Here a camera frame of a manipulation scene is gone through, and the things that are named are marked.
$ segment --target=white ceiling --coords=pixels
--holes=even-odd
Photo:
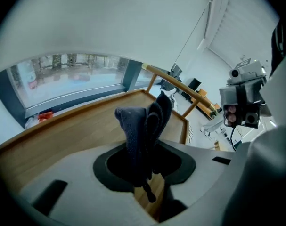
[[[277,23],[278,15],[266,0],[228,0],[222,21],[208,47],[231,67],[245,55],[246,59],[259,60],[269,74],[270,40]]]

